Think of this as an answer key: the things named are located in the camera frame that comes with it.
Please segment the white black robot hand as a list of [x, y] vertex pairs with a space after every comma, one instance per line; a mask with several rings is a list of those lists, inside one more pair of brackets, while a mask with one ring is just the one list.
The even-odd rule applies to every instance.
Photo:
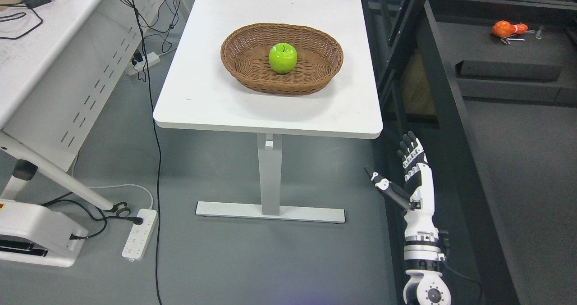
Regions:
[[377, 192], [402, 211], [406, 223], [405, 241], [435, 244], [439, 241], [439, 230], [433, 223], [435, 189], [424, 145], [412, 131], [408, 131], [399, 144], [397, 154], [404, 171], [403, 187], [371, 167], [364, 170]]

